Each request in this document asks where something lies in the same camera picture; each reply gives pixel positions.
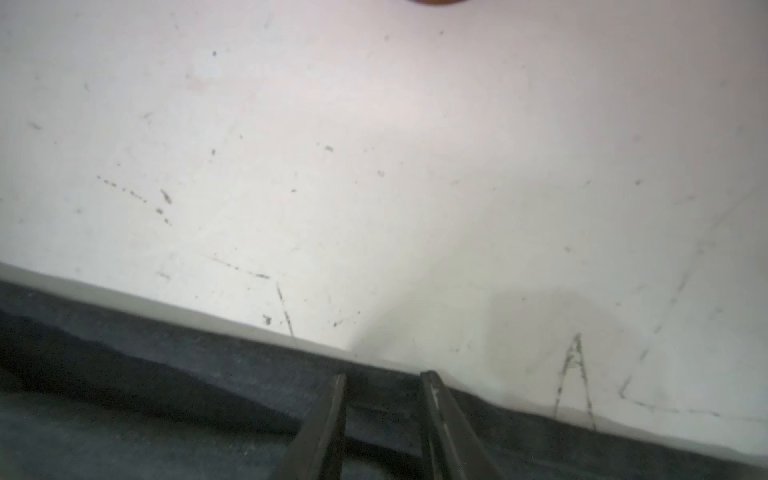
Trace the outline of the dark grey long pants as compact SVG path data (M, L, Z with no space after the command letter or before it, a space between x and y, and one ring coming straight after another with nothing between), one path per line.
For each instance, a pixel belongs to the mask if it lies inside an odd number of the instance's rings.
M424 479L421 373L3 283L1 475L270 479L337 374L347 376L340 479ZM502 409L447 388L502 479L766 477L735 461Z

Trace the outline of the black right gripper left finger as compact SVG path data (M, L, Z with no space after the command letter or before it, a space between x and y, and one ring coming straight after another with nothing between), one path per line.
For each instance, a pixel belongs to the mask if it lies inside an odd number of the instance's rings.
M275 480L341 478L344 461L347 376L334 375L270 476Z

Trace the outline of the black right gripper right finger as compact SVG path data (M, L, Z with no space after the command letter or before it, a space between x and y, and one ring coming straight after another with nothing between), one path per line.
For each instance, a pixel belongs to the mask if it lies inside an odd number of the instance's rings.
M503 478L439 374L419 375L424 479Z

